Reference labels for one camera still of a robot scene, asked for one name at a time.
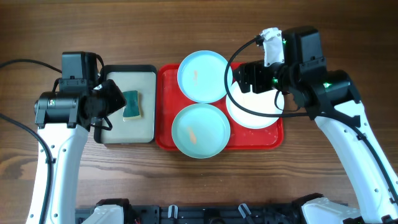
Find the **white plate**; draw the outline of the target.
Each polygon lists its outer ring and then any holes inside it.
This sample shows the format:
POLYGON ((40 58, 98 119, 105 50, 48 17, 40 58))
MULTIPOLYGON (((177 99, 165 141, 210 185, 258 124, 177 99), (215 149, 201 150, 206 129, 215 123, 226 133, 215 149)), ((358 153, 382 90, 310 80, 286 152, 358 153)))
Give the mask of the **white plate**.
MULTIPOLYGON (((265 114, 282 114, 282 110, 284 109, 284 96, 281 93, 279 93, 276 103, 274 103, 277 93, 275 89, 263 93, 253 93, 252 90, 248 93, 242 93, 238 83, 234 82, 229 90, 233 99, 248 110, 265 114)), ((233 104, 228 96, 226 97, 226 108, 236 123, 249 129, 266 128, 278 120, 278 118, 247 113, 233 104)))

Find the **green yellow sponge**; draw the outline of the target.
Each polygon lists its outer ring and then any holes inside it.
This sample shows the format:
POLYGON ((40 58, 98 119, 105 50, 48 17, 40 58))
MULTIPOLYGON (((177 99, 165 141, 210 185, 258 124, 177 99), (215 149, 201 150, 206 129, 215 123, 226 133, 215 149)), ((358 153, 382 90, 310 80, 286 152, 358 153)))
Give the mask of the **green yellow sponge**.
POLYGON ((139 92, 137 90, 125 91, 123 95, 126 100, 126 105, 123 110, 123 120, 128 121, 141 118, 139 92))

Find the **light blue plate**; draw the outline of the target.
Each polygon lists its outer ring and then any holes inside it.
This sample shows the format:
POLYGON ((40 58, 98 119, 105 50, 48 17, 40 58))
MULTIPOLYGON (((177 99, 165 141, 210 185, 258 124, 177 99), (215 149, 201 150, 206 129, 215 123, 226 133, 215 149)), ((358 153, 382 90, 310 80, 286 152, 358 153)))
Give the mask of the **light blue plate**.
POLYGON ((227 60, 210 50, 186 56, 177 70, 181 92, 196 103, 214 103, 226 95, 225 84, 232 85, 233 72, 227 60))

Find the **light green plate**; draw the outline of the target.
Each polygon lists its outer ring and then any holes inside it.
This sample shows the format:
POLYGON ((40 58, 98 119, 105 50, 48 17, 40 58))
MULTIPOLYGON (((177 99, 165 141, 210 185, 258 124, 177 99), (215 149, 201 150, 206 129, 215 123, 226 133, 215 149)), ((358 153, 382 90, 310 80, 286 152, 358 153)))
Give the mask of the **light green plate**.
POLYGON ((178 112, 172 123, 171 135, 180 152, 195 159, 207 159, 226 147, 231 126, 220 109, 197 103, 178 112))

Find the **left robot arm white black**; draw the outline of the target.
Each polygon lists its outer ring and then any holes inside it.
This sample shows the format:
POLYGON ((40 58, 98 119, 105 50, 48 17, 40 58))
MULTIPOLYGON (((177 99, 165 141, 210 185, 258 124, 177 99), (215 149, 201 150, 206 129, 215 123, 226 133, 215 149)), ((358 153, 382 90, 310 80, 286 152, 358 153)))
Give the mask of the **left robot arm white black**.
POLYGON ((105 79, 91 52, 65 52, 58 91, 34 106, 39 154, 27 223, 73 223, 80 160, 91 128, 112 130, 109 115, 126 105, 114 81, 105 79))

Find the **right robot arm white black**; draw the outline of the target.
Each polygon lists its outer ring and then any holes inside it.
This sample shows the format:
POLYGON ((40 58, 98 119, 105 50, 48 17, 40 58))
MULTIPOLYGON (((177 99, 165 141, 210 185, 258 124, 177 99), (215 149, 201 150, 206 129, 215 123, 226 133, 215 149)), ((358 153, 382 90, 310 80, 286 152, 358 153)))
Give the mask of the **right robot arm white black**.
POLYGON ((396 223, 397 175, 368 123, 359 91, 343 70, 329 71, 312 26, 264 29, 253 42, 264 59, 233 72, 243 93, 290 93, 297 116, 316 122, 337 153, 358 208, 312 194, 297 202, 302 223, 396 223))

